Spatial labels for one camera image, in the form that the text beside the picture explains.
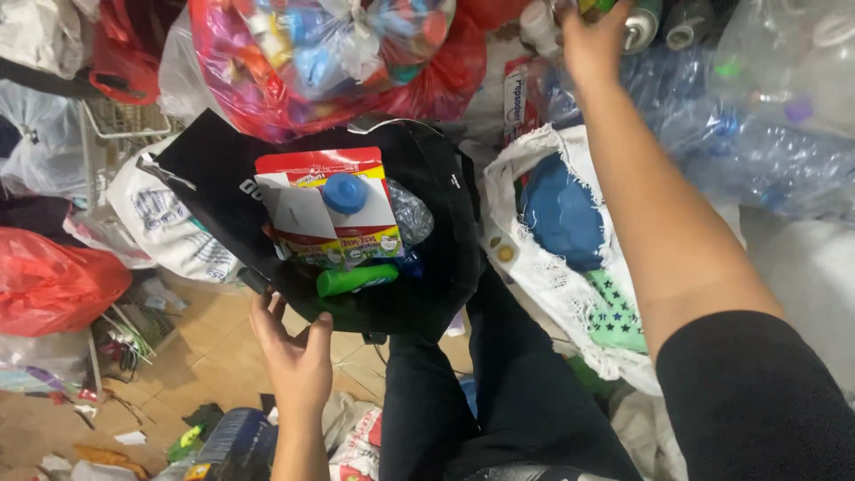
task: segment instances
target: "tiled floor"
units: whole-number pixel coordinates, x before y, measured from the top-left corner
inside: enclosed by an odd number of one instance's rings
[[[190,303],[175,320],[180,337],[157,355],[153,365],[141,367],[132,383],[104,380],[106,388],[133,405],[140,421],[119,402],[109,401],[94,418],[97,430],[90,431],[71,406],[55,407],[48,400],[0,393],[0,481],[19,479],[20,471],[11,472],[12,468],[36,466],[50,453],[73,460],[75,443],[129,454],[158,472],[166,466],[164,449],[189,429],[181,416],[209,402],[226,411],[260,407],[259,393],[271,392],[271,386],[247,320],[248,291],[221,294],[181,286],[174,290]],[[530,301],[523,305],[539,322],[551,324]],[[292,334],[307,325],[290,309],[285,324]],[[564,337],[554,324],[547,331]],[[459,336],[444,337],[439,343],[457,371],[472,370],[468,342],[468,336]],[[333,390],[382,405],[386,366],[374,346],[366,346],[359,334],[336,332],[331,352]],[[380,354],[387,359],[388,346],[381,346]],[[127,447],[113,439],[135,430],[148,436],[145,445]]]

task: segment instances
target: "white bottle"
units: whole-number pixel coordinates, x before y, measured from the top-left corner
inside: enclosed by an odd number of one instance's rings
[[[542,56],[554,56],[561,48],[555,42],[558,28],[552,11],[543,0],[533,0],[520,15],[520,38]]]

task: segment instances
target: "human hand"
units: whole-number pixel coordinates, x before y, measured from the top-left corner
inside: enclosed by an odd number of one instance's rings
[[[300,419],[320,423],[333,388],[333,363],[329,358],[333,317],[323,312],[292,337],[282,324],[287,301],[280,295],[270,306],[272,297],[269,290],[252,295],[250,324],[267,358],[280,417],[294,413]]]
[[[566,9],[563,19],[564,61],[579,90],[616,85],[623,50],[623,32],[631,0],[619,0],[593,25],[582,20],[576,7]]]

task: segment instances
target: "black pants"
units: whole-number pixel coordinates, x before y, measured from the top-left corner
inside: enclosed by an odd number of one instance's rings
[[[380,481],[459,480],[520,463],[641,480],[608,419],[489,265],[467,311],[478,419],[438,346],[392,336]]]

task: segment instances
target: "blue plastic lid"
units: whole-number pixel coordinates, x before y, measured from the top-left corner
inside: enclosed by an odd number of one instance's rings
[[[327,178],[321,189],[324,204],[339,214],[356,214],[365,206],[369,188],[355,175],[339,172]]]

